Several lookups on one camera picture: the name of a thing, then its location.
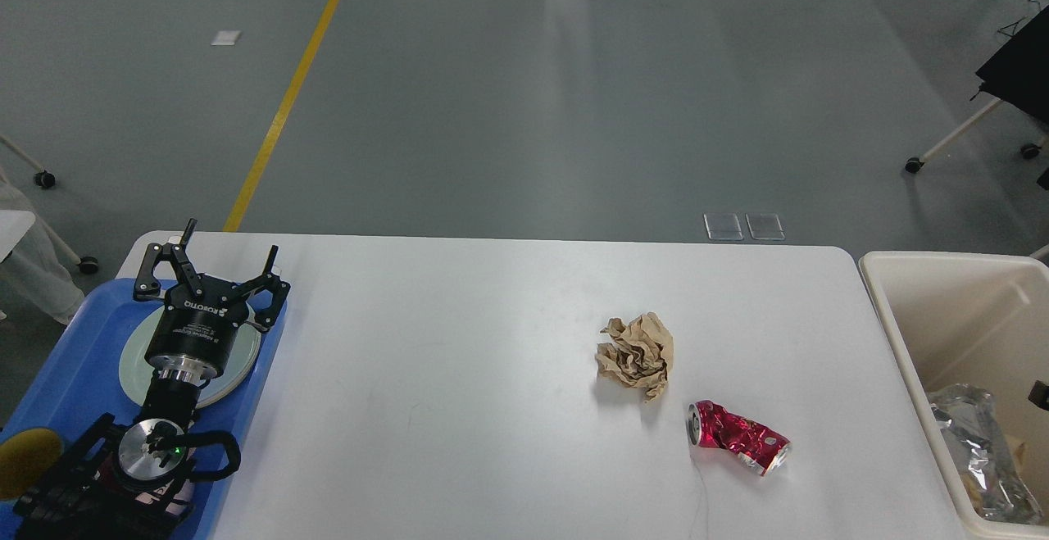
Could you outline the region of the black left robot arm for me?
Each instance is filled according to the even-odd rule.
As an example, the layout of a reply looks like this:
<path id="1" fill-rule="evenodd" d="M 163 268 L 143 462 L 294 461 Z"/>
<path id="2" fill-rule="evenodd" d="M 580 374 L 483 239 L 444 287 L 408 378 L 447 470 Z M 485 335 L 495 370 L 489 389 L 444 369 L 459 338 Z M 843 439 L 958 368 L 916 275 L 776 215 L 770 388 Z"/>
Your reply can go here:
<path id="1" fill-rule="evenodd" d="M 4 429 L 62 452 L 2 497 L 4 539 L 206 539 L 241 466 L 291 285 L 277 246 L 258 276 L 196 269 L 150 243 L 133 279 L 83 301 Z"/>

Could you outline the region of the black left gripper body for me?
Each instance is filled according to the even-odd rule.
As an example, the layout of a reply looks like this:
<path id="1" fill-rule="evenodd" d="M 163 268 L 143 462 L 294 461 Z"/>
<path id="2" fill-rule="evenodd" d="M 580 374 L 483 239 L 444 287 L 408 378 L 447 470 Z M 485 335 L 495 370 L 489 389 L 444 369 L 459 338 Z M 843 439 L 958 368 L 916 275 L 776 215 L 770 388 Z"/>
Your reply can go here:
<path id="1" fill-rule="evenodd" d="M 237 332 L 251 312 L 247 302 L 231 308 L 202 302 L 167 302 L 143 359 L 155 370 L 173 370 L 177 361 L 202 368 L 200 377 L 224 375 Z"/>

